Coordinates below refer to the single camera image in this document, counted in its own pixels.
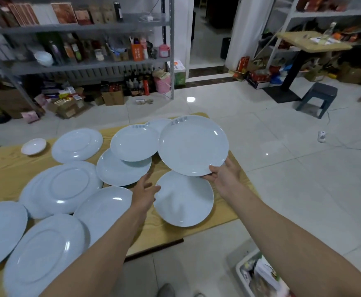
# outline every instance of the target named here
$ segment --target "black table leg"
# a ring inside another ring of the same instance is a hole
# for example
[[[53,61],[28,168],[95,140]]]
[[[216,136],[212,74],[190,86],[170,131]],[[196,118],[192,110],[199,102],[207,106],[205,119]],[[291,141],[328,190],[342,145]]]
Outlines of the black table leg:
[[[263,90],[277,103],[300,101],[300,97],[291,90],[289,90],[289,87],[291,86],[293,80],[296,78],[302,65],[306,62],[309,56],[309,53],[305,51],[300,51],[282,85],[266,87]]]

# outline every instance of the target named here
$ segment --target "wooden table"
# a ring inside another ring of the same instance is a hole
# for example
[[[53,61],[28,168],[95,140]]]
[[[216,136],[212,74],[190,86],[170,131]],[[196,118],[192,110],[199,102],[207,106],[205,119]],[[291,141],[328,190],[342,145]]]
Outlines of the wooden table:
[[[351,44],[343,42],[329,45],[319,45],[311,40],[311,38],[322,36],[321,33],[316,31],[279,32],[276,35],[279,39],[283,39],[301,49],[282,85],[266,87],[263,89],[277,103],[300,100],[299,96],[289,90],[289,88],[299,73],[302,65],[307,61],[312,53],[346,51],[352,49]]]
[[[208,118],[204,113],[197,113],[196,115]],[[123,127],[124,126],[101,130],[100,132],[104,137],[102,148],[87,161],[96,164],[102,153],[110,147],[110,140],[113,135]],[[60,164],[51,157],[51,146],[56,140],[57,139],[47,140],[48,146],[43,153],[34,156],[21,154],[21,145],[0,148],[0,201],[17,201],[22,189],[29,180],[41,171]],[[229,152],[229,156],[234,163],[239,165],[231,152]],[[154,155],[150,171],[153,172],[150,180],[155,184],[157,180],[170,171],[170,169],[162,162],[158,155]],[[244,171],[241,171],[241,182],[249,186],[257,194]],[[140,227],[133,244],[128,250],[127,256],[168,244],[182,239],[185,236],[237,219],[237,215],[219,196],[218,191],[215,188],[213,191],[215,200],[211,213],[207,219],[193,227],[182,228],[166,223],[152,206],[148,211],[145,223]],[[37,221],[29,220],[28,229],[36,222]],[[5,296],[2,288],[4,264],[4,262],[0,264],[0,297]]]

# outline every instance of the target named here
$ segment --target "hand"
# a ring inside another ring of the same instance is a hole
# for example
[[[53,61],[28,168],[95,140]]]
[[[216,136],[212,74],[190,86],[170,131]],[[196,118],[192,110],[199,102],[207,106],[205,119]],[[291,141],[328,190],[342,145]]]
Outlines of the hand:
[[[221,167],[209,166],[209,170],[212,172],[209,175],[202,176],[203,179],[211,181],[215,184],[219,191],[219,194],[228,201],[233,195],[233,189],[237,187],[239,182],[239,174],[241,169],[236,166],[228,157],[225,160],[225,165]]]
[[[161,189],[161,186],[153,186],[147,182],[150,175],[145,174],[138,180],[132,194],[131,208],[136,209],[143,220],[146,219],[146,214],[155,200],[154,194]]]

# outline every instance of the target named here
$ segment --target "pink bucket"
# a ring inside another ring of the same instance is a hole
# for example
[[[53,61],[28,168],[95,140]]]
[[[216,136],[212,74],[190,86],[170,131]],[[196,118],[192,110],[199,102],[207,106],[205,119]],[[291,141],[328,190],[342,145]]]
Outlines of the pink bucket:
[[[171,77],[168,76],[165,79],[154,78],[154,82],[156,84],[156,89],[160,94],[168,93],[171,89]]]

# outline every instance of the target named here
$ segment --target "person's left hand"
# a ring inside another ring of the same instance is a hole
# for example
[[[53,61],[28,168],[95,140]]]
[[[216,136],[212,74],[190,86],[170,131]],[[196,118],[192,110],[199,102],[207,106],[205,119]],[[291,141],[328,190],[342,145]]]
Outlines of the person's left hand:
[[[152,183],[148,183],[151,174],[143,175],[136,186],[133,189],[131,208],[136,209],[140,214],[142,220],[146,219],[146,214],[154,202],[154,194],[157,193],[161,186],[153,186]]]

